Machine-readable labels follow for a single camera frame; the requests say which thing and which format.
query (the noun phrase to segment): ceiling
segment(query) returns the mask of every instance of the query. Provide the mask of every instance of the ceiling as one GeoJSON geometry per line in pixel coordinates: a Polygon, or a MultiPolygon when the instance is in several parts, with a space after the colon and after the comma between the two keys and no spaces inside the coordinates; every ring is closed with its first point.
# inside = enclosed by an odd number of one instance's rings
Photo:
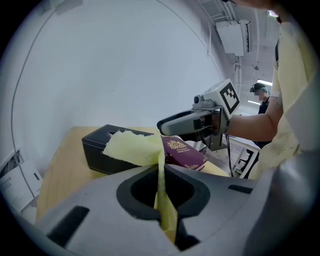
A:
{"type": "MultiPolygon", "coordinates": [[[[228,10],[232,16],[232,10],[229,7],[226,9],[221,0],[200,0],[205,10],[212,17],[214,23],[226,21],[227,18],[219,14],[227,13],[228,10]]],[[[253,50],[245,53],[241,57],[242,62],[242,85],[240,100],[242,103],[250,101],[257,101],[257,97],[250,93],[250,87],[257,82],[258,79],[272,82],[273,65],[272,60],[274,56],[274,49],[279,38],[279,24],[274,17],[268,15],[266,10],[257,10],[257,18],[259,23],[259,49],[258,49],[258,64],[259,70],[255,71],[258,32],[257,22],[255,16],[255,9],[230,3],[237,20],[248,20],[252,23],[253,31],[253,50]]],[[[234,62],[236,60],[234,54],[228,54],[229,60],[234,62]]]]}

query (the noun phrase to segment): paper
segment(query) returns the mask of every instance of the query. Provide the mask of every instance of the paper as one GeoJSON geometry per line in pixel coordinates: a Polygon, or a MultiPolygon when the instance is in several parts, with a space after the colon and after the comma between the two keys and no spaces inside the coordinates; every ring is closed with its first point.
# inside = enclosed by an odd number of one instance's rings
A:
{"type": "MultiPolygon", "coordinates": [[[[24,162],[20,166],[34,196],[38,196],[43,181],[42,177],[31,161],[24,162]]],[[[33,200],[19,166],[0,179],[0,191],[10,207],[17,213],[20,213],[33,200]]]]}
{"type": "Polygon", "coordinates": [[[160,134],[144,136],[131,131],[116,132],[103,154],[137,166],[158,164],[158,188],[154,208],[161,213],[161,228],[174,243],[178,214],[166,193],[165,151],[160,134]]]}

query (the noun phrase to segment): cable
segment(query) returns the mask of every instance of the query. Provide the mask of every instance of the cable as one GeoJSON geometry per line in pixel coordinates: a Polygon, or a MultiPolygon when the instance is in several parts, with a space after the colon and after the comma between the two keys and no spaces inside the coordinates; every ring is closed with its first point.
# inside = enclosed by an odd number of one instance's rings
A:
{"type": "MultiPolygon", "coordinates": [[[[167,6],[165,3],[161,2],[160,0],[155,0],[157,1],[159,4],[162,4],[163,6],[167,7],[171,12],[173,12],[180,20],[183,21],[184,24],[186,24],[188,26],[188,28],[195,34],[195,36],[199,39],[199,41],[201,42],[201,44],[203,45],[204,49],[206,50],[206,52],[208,52],[207,47],[205,46],[205,44],[202,42],[202,40],[200,39],[200,37],[197,35],[197,33],[189,26],[189,24],[187,22],[185,22],[185,20],[183,18],[181,18],[174,10],[172,10],[169,6],[167,6]]],[[[217,70],[220,80],[222,80],[221,78],[221,74],[219,72],[219,69],[217,68],[216,62],[214,61],[214,59],[210,56],[210,59],[212,60],[215,69],[217,70]]]]}
{"type": "MultiPolygon", "coordinates": [[[[32,44],[30,46],[30,49],[26,55],[26,58],[23,62],[23,65],[22,65],[22,69],[21,69],[21,72],[19,74],[19,77],[18,77],[18,80],[16,82],[16,85],[15,85],[15,88],[14,88],[14,92],[13,92],[13,97],[12,97],[12,103],[11,103],[11,120],[10,120],[10,128],[11,128],[11,138],[12,138],[12,144],[13,144],[13,149],[14,149],[14,154],[16,155],[17,154],[17,148],[16,148],[16,143],[15,143],[15,136],[14,136],[14,105],[15,105],[15,99],[16,99],[16,93],[17,93],[17,90],[18,90],[18,86],[19,86],[19,82],[20,82],[20,79],[21,79],[21,76],[22,76],[22,73],[25,69],[25,66],[26,66],[26,63],[27,63],[27,60],[29,58],[29,55],[30,55],[30,52],[35,44],[35,41],[37,40],[41,30],[43,29],[43,27],[45,26],[45,24],[47,23],[47,21],[52,17],[52,15],[56,12],[57,9],[55,9],[51,14],[50,16],[45,20],[45,22],[42,24],[41,28],[39,29],[38,33],[36,34],[35,38],[33,39],[32,41],[32,44]]],[[[35,203],[35,206],[37,207],[37,202],[36,202],[36,197],[34,195],[34,193],[32,192],[28,182],[27,182],[27,179],[24,175],[24,172],[22,171],[22,168],[21,168],[21,165],[20,165],[20,162],[17,161],[17,164],[19,166],[19,169],[20,169],[20,172],[22,174],[22,177],[26,183],[26,185],[28,186],[28,189],[30,190],[31,194],[32,194],[32,197],[33,197],[33,200],[34,200],[34,203],[35,203]]]]}
{"type": "Polygon", "coordinates": [[[233,172],[232,172],[232,167],[231,167],[231,157],[230,157],[230,140],[229,140],[229,134],[224,134],[225,135],[225,140],[226,140],[226,144],[228,146],[227,151],[228,151],[228,157],[229,157],[229,168],[230,168],[230,173],[231,173],[231,177],[234,176],[233,172]]]}

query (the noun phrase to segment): red passport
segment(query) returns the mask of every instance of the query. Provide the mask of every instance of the red passport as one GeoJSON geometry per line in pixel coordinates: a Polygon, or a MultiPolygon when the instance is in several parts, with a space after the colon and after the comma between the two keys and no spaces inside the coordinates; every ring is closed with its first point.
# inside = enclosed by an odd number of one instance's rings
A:
{"type": "Polygon", "coordinates": [[[163,136],[162,143],[166,152],[166,164],[173,164],[200,171],[208,158],[175,136],[163,136]]]}

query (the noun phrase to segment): table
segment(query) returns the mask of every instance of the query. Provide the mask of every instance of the table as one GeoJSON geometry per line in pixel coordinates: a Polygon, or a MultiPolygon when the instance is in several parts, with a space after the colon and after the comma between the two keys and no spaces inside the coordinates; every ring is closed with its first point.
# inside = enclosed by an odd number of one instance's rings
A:
{"type": "Polygon", "coordinates": [[[261,149],[256,144],[254,144],[253,141],[245,139],[245,138],[233,137],[233,136],[229,135],[229,140],[232,143],[243,147],[237,161],[235,162],[236,164],[240,161],[245,149],[251,150],[253,152],[252,157],[250,158],[249,162],[247,163],[246,167],[244,168],[243,172],[241,173],[241,175],[239,177],[239,178],[243,178],[243,177],[245,177],[245,175],[249,171],[250,167],[254,163],[254,160],[256,159],[256,157],[261,149]]]}
{"type": "MultiPolygon", "coordinates": [[[[46,172],[37,199],[36,220],[39,220],[50,208],[55,207],[68,195],[76,192],[87,182],[106,176],[106,174],[91,170],[87,165],[82,138],[99,127],[72,128],[56,150],[48,171],[46,172]]],[[[130,129],[147,133],[159,133],[151,127],[130,127],[130,129]]],[[[201,170],[204,173],[220,176],[229,175],[207,161],[201,170]]]]}

